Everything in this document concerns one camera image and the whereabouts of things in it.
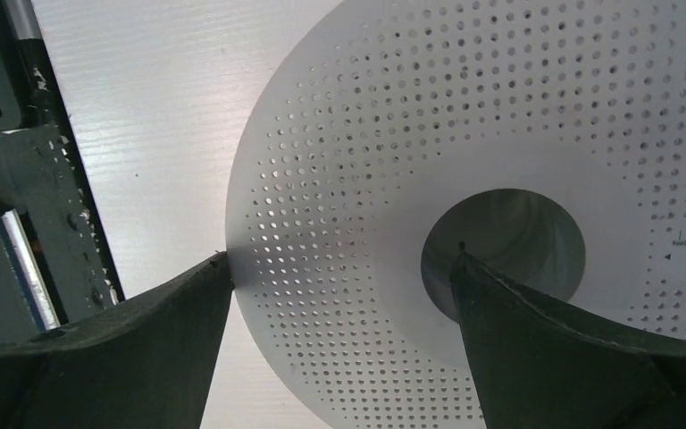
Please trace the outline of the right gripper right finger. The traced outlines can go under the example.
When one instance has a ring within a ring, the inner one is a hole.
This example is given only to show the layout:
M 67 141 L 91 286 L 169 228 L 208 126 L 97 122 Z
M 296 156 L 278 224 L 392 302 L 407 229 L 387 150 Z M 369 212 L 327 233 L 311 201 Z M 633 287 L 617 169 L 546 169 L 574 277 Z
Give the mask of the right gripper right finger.
M 489 428 L 686 428 L 686 341 L 592 314 L 461 249 L 450 282 Z

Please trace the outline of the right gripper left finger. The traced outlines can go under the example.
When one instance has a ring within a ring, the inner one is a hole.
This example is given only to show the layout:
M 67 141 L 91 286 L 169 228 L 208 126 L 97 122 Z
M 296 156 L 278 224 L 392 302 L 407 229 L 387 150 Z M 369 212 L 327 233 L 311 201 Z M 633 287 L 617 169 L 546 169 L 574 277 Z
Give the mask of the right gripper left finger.
M 82 321 L 0 345 L 0 428 L 198 428 L 233 288 L 222 252 Z

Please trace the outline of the white cable spool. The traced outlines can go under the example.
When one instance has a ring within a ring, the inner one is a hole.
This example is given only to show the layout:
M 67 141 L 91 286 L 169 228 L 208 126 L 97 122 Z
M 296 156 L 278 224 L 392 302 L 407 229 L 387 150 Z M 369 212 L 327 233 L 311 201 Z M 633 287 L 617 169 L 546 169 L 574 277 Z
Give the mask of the white cable spool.
M 332 428 L 482 428 L 460 243 L 686 340 L 686 1 L 345 1 L 273 74 L 226 205 L 235 295 Z

